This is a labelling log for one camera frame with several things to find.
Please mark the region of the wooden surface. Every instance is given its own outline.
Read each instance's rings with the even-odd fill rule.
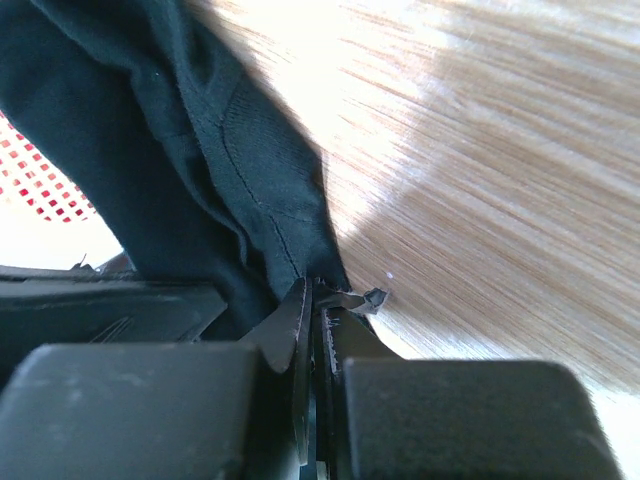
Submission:
[[[191,3],[322,152],[383,339],[564,363],[640,478],[640,4]]]

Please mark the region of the black fabric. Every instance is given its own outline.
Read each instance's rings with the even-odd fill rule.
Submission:
[[[317,156],[181,2],[3,0],[0,32],[0,110],[145,278],[218,288],[218,338],[298,277],[348,288]]]

